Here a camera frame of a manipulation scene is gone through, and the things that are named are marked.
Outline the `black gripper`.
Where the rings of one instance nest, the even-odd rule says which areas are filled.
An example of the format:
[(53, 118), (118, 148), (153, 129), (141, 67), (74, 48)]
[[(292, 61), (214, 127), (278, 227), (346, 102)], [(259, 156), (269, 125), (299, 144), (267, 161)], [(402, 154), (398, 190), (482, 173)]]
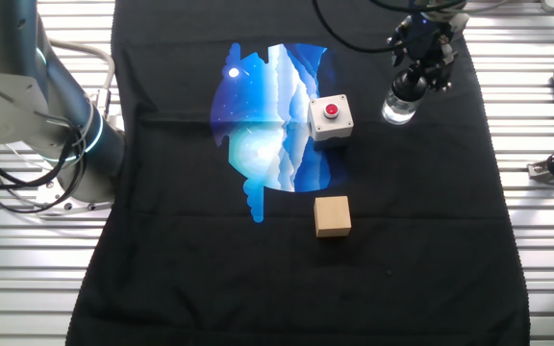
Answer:
[(428, 87), (447, 92), (452, 87), (451, 74), (459, 54), (452, 47), (440, 49), (441, 37), (447, 41), (453, 37), (452, 26), (448, 22), (433, 21), (422, 13), (408, 15), (387, 38), (387, 44), (392, 49), (391, 65), (396, 67), (405, 58), (412, 62), (431, 60), (426, 68)]

